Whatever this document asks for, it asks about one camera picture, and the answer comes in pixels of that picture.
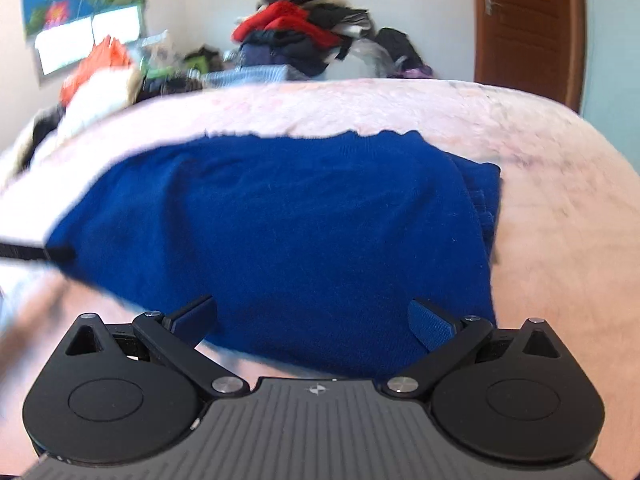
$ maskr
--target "black bag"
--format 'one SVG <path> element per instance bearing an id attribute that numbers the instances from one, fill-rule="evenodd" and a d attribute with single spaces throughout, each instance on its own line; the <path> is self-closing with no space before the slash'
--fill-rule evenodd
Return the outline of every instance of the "black bag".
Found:
<path id="1" fill-rule="evenodd" d="M 386 48 L 394 62 L 403 56 L 406 58 L 398 67 L 400 70 L 411 70 L 424 65 L 407 35 L 399 30 L 381 28 L 374 41 Z"/>

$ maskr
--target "logo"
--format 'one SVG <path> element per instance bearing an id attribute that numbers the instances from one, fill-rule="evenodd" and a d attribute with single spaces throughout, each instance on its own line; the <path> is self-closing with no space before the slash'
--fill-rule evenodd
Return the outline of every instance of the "logo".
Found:
<path id="1" fill-rule="evenodd" d="M 315 396 L 319 397 L 322 394 L 324 394 L 325 392 L 327 392 L 327 388 L 325 388 L 324 386 L 322 386 L 322 384 L 316 384 L 316 386 L 312 386 L 311 388 L 309 388 L 309 391 L 314 394 Z"/>

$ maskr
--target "white cloth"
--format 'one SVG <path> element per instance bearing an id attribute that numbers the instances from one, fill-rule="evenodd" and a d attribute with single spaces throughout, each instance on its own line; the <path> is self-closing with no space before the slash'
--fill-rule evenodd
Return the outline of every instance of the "white cloth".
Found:
<path id="1" fill-rule="evenodd" d="M 141 82 L 142 73 L 135 66 L 98 70 L 74 95 L 55 135 L 47 137 L 38 147 L 32 166 L 41 163 L 92 124 L 131 106 L 136 101 Z"/>
<path id="2" fill-rule="evenodd" d="M 351 23 L 339 23 L 334 28 L 331 29 L 331 32 L 334 34 L 339 34 L 340 36 L 349 36 L 350 38 L 361 38 L 364 36 L 370 29 L 365 28 L 361 25 L 351 25 Z"/>

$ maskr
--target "orange bag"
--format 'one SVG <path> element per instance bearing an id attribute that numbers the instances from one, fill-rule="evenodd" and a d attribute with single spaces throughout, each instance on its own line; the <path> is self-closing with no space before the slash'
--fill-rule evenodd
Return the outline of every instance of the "orange bag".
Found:
<path id="1" fill-rule="evenodd" d="M 114 40 L 111 36 L 104 38 L 100 45 L 95 45 L 91 54 L 80 63 L 78 69 L 65 79 L 60 90 L 60 102 L 64 107 L 69 106 L 71 99 L 74 98 L 78 89 L 91 76 L 101 68 L 110 66 L 131 66 L 131 59 L 127 53 L 127 49 L 118 40 Z"/>

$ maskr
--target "wooden door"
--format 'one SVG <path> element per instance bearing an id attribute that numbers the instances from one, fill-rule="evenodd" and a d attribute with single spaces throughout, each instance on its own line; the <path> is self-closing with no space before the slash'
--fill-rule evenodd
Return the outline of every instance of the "wooden door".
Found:
<path id="1" fill-rule="evenodd" d="M 542 95 L 578 111 L 584 0 L 476 0 L 476 81 Z"/>

